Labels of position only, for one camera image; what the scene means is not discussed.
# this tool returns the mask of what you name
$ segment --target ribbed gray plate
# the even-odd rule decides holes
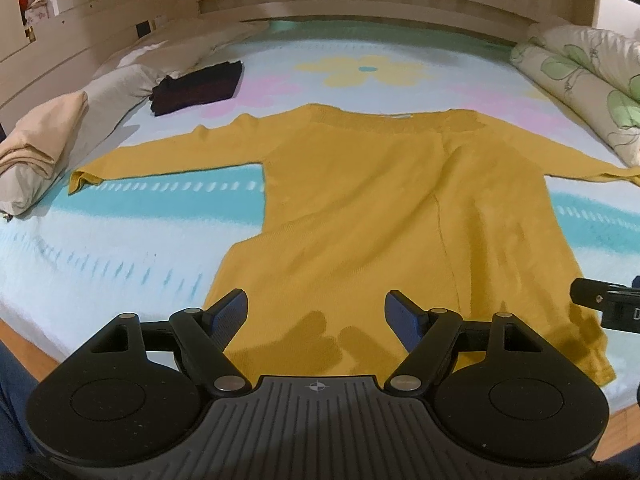
[[[442,434],[419,400],[389,396],[371,377],[267,377],[247,396],[214,402],[161,456],[114,469],[66,466],[104,480],[570,480],[591,467],[587,458],[537,469],[478,458]]]

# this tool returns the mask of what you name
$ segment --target yellow shirt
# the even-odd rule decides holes
[[[261,163],[262,233],[234,245],[205,308],[249,298],[226,354],[261,374],[375,374],[406,355],[386,325],[397,289],[464,319],[513,312],[598,384],[615,375],[596,315],[574,305],[580,269],[543,175],[640,185],[621,170],[469,110],[407,118],[305,105],[119,148],[73,173],[83,182]]]

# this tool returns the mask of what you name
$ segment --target pillow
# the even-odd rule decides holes
[[[563,25],[530,28],[529,43],[567,57],[640,102],[640,43],[611,30]]]
[[[511,62],[578,114],[628,166],[640,166],[640,105],[567,57],[524,43]]]
[[[120,120],[164,78],[149,67],[130,65],[91,81],[84,87],[86,112],[80,119],[54,174],[45,179],[27,164],[16,164],[0,175],[0,210],[19,215],[34,205],[67,168],[81,164],[106,139]]]
[[[94,78],[132,63],[180,77],[213,50],[245,40],[268,27],[268,22],[224,25],[201,18],[169,22],[131,47],[113,54],[96,71]]]

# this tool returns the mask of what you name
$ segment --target bed frame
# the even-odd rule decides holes
[[[526,39],[533,22],[591,25],[595,0],[58,0],[60,14],[33,27],[30,42],[17,0],[0,0],[0,123],[9,132],[28,110],[84,86],[113,52],[137,39],[135,25],[203,16],[217,22],[342,16],[453,27],[499,41]],[[56,362],[0,322],[0,340],[38,379]],[[640,408],[614,414],[596,454],[640,442]]]

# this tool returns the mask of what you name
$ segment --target bed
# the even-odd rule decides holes
[[[571,110],[510,63],[511,45],[525,38],[527,27],[570,19],[572,0],[156,3],[149,16],[173,8],[181,16],[220,22],[271,18],[270,27],[199,63],[242,60],[244,74],[233,99],[160,118],[145,100],[90,159],[198,124],[222,126],[244,112],[262,117],[321,103],[375,114],[469,108],[622,166]],[[359,19],[314,19],[322,15]],[[288,16],[306,18],[277,19]],[[411,26],[406,20],[413,20]],[[339,82],[332,78],[336,73]],[[15,92],[24,84],[15,83]],[[640,190],[628,183],[546,182],[583,273],[630,285],[640,274]],[[142,320],[157,320],[199,306],[228,248],[260,232],[263,211],[264,179],[255,165],[105,182],[71,196],[62,180],[27,216],[0,226],[0,335],[43,376],[116,314],[132,310]],[[628,430],[637,417],[640,363],[634,356],[640,337],[607,335],[607,357],[618,378],[604,392],[617,415],[599,458],[640,441]],[[173,365],[167,355],[152,358]]]

